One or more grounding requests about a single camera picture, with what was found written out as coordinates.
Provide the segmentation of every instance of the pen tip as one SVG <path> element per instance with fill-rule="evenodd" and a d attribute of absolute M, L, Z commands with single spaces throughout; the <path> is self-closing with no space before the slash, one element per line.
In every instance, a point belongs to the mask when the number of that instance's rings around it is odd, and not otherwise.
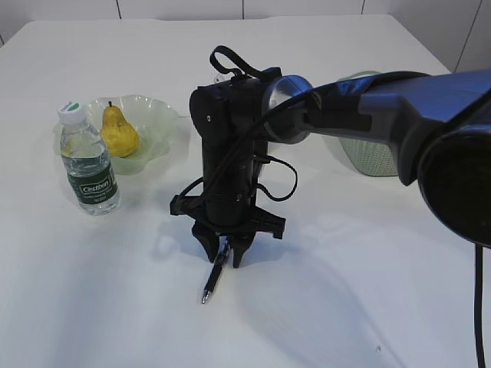
<path fill-rule="evenodd" d="M 210 291 L 203 292 L 203 297 L 201 298 L 201 304 L 205 304 L 208 301 L 209 296 L 212 293 Z"/>

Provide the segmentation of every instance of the glass bowl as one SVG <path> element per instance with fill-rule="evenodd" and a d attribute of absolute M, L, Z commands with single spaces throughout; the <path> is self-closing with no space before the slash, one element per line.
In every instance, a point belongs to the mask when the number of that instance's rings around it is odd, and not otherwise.
<path fill-rule="evenodd" d="M 152 159 L 166 155 L 176 127 L 177 112 L 155 98 L 132 94 L 123 97 L 101 97 L 87 104 L 87 120 L 96 129 L 102 128 L 102 114 L 108 102 L 118 106 L 127 122 L 140 135 L 140 147 L 127 157 L 111 157 L 116 174 L 130 175 L 143 170 Z M 61 125 L 54 129 L 54 150 L 60 153 Z"/>

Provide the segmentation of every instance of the bottle cap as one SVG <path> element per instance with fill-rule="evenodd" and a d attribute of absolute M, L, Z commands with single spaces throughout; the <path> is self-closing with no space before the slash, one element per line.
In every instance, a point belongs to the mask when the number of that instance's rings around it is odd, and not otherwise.
<path fill-rule="evenodd" d="M 78 102 L 68 102 L 58 109 L 58 116 L 62 124 L 76 124 L 87 119 L 85 106 Z"/>

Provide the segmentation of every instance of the white wall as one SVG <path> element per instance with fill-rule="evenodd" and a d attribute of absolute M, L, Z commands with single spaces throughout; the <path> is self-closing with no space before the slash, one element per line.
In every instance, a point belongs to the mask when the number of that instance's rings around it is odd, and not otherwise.
<path fill-rule="evenodd" d="M 119 0 L 123 19 L 242 19 L 242 0 Z"/>
<path fill-rule="evenodd" d="M 477 18 L 481 0 L 118 1 L 121 16 L 126 19 L 247 19 L 362 11 L 392 14 L 450 70 L 457 68 L 459 59 L 459 71 L 491 67 L 491 0 L 482 0 Z M 0 35 L 4 41 L 31 20 L 104 18 L 119 18 L 116 0 L 0 0 Z"/>
<path fill-rule="evenodd" d="M 244 18 L 360 14 L 363 0 L 244 0 Z"/>
<path fill-rule="evenodd" d="M 0 0 L 0 35 L 6 42 L 33 20 L 119 18 L 115 0 Z"/>
<path fill-rule="evenodd" d="M 458 71 L 491 68 L 491 0 L 483 0 Z"/>
<path fill-rule="evenodd" d="M 454 71 L 479 0 L 366 0 L 364 13 L 392 14 Z"/>

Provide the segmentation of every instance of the black pen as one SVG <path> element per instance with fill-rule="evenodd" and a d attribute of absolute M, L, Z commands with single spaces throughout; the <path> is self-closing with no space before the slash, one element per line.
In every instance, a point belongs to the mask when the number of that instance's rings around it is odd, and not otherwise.
<path fill-rule="evenodd" d="M 227 262 L 230 252 L 230 243 L 227 241 L 223 250 L 218 253 L 215 258 L 215 263 L 213 264 L 212 273 L 210 274 L 208 281 L 206 282 L 205 288 L 203 290 L 203 298 L 201 299 L 201 304 L 205 304 L 208 298 L 215 290 L 216 282 L 222 273 L 223 265 Z"/>

